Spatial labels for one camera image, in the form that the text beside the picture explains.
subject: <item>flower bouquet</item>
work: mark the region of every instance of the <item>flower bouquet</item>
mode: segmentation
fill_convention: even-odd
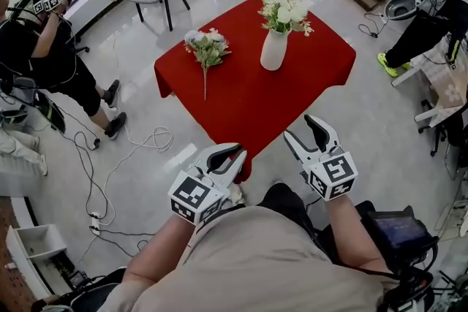
[[[263,44],[260,63],[268,70],[277,70],[287,49],[287,36],[291,31],[303,31],[308,37],[313,32],[307,21],[307,0],[262,0],[258,11],[266,22],[263,28],[269,30]]]
[[[209,33],[191,30],[185,35],[185,49],[188,53],[193,51],[203,70],[203,85],[206,100],[206,74],[211,66],[222,63],[222,57],[231,51],[227,50],[227,40],[214,28]]]

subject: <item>tiled floor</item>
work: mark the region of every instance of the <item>tiled floor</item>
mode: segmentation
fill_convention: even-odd
[[[146,23],[141,23],[134,4],[124,2],[83,37],[91,52],[82,57],[98,82],[107,86],[116,77],[122,81],[120,105],[128,113],[132,140],[141,142],[156,125],[167,126],[174,136],[168,151],[160,153],[155,149],[141,148],[110,176],[106,193],[116,208],[116,219],[109,230],[157,231],[170,215],[167,190],[178,171],[189,163],[189,155],[194,149],[200,150],[212,144],[176,97],[161,99],[153,64],[155,59],[182,40],[188,30],[201,27],[244,0],[187,1],[192,7],[190,11],[184,8],[181,0],[170,0],[173,32],[167,28],[162,5],[146,7]],[[431,158],[432,134],[419,135],[413,120],[420,112],[419,103],[423,97],[420,79],[408,80],[397,90],[376,61],[376,54],[390,48],[406,25],[391,23],[378,39],[373,39],[359,32],[358,24],[366,23],[366,20],[363,10],[351,0],[311,1],[311,11],[357,52],[346,86],[329,88],[307,110],[335,127],[343,146],[352,152],[359,171],[352,199],[355,202],[370,199],[380,210],[400,210],[411,204],[417,217],[432,228],[456,187],[443,167],[443,149]],[[61,94],[51,97],[92,126],[71,99]],[[302,134],[304,139],[310,136],[302,118],[290,128]],[[72,137],[79,130],[82,127],[68,118],[67,136]],[[40,193],[31,198],[32,205],[40,223],[57,224],[67,242],[69,255],[76,262],[93,239],[88,229],[91,220],[85,212],[89,181],[72,143],[50,129],[42,132],[41,136],[41,147],[47,154],[50,172]],[[125,133],[115,142],[104,139],[102,133],[99,136],[103,139],[101,148],[92,152],[91,158],[94,179],[104,187],[109,171],[135,146]],[[271,182],[278,178],[310,201],[314,197],[298,175],[300,169],[283,139],[274,140],[254,158],[252,176],[242,184],[248,201],[259,202]],[[96,189],[89,206],[91,211],[101,213],[105,209],[105,202]],[[325,222],[321,202],[311,209],[311,215],[317,225]],[[131,254],[137,252],[138,238],[108,233],[103,237],[118,242]],[[97,239],[80,267],[89,275],[101,275],[126,265],[128,261],[129,257],[114,245]]]

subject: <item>white cable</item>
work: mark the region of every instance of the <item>white cable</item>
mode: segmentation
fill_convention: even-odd
[[[119,65],[118,65],[118,57],[117,57],[117,53],[116,53],[116,35],[114,34],[114,41],[113,41],[113,52],[114,52],[114,57],[116,59],[116,64],[117,64],[117,71],[119,71]],[[117,95],[117,111],[120,112],[120,106],[119,106],[119,102],[120,102],[120,95],[118,95],[118,93],[116,94]],[[113,207],[112,205],[112,202],[110,201],[109,197],[106,195],[105,193],[105,190],[107,188],[107,184],[109,182],[109,178],[110,178],[110,175],[112,175],[112,173],[114,173],[117,168],[120,166],[120,164],[127,160],[131,155],[133,155],[133,153],[140,147],[147,147],[147,148],[156,148],[159,152],[165,152],[167,151],[170,146],[172,145],[173,141],[174,141],[174,136],[173,134],[170,132],[170,130],[166,127],[166,126],[155,126],[154,129],[153,129],[153,132],[148,135],[146,137],[146,139],[139,143],[139,142],[135,142],[134,140],[131,140],[130,139],[130,134],[129,134],[129,128],[127,126],[127,124],[124,125],[124,128],[125,128],[125,132],[127,133],[127,139],[130,143],[132,143],[133,145],[136,145],[137,147],[135,147],[132,152],[130,152],[127,156],[125,156],[123,159],[121,159],[116,167],[114,167],[114,169],[112,169],[109,174],[107,175],[107,178],[105,180],[105,184],[104,184],[104,188],[102,190],[106,200],[109,202],[110,206],[112,207],[112,210],[113,210],[113,216],[111,218],[111,220],[107,223],[104,223],[104,222],[100,222],[101,225],[103,226],[109,226],[113,223],[114,219],[116,218],[116,209]],[[164,144],[164,145],[158,145],[158,142],[156,140],[156,137],[158,137],[159,135],[163,135],[163,134],[169,134],[169,140]],[[147,145],[146,143],[151,139],[153,138],[153,144],[154,145]]]

